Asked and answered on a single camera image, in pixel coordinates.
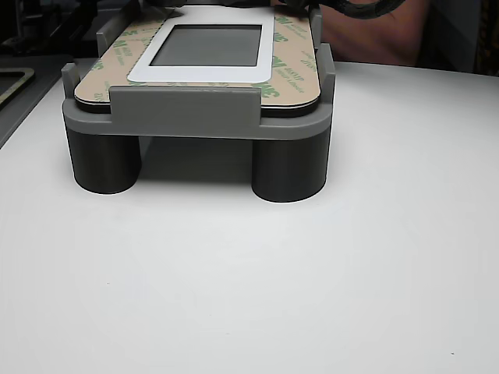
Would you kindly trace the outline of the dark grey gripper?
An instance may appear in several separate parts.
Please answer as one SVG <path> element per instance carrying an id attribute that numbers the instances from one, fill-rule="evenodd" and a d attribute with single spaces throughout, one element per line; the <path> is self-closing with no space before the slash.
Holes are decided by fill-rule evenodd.
<path id="1" fill-rule="evenodd" d="M 271 5 L 271 0 L 187 0 L 187 5 Z"/>

